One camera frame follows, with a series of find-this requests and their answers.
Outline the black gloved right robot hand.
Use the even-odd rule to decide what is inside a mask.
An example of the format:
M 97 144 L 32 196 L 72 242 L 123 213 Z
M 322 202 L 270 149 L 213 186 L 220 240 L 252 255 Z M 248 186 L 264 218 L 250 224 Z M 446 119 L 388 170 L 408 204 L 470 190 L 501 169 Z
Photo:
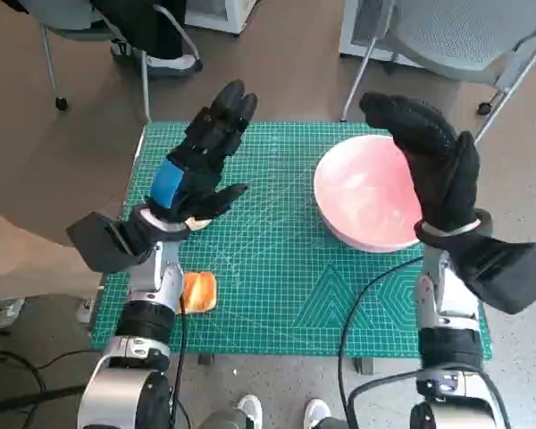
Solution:
M 480 157 L 471 132 L 456 132 L 438 109 L 409 97 L 368 92 L 359 107 L 406 158 L 425 223 L 451 233 L 477 220 Z

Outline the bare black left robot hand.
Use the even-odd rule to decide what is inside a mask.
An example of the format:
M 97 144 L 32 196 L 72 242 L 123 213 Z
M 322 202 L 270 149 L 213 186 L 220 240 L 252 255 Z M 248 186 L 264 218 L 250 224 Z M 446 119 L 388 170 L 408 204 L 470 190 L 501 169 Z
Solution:
M 257 103 L 257 95 L 247 93 L 242 80 L 233 80 L 197 113 L 184 139 L 157 169 L 146 197 L 155 217 L 171 223 L 212 220 L 230 209 L 247 185 L 217 187 L 226 158 L 239 149 Z

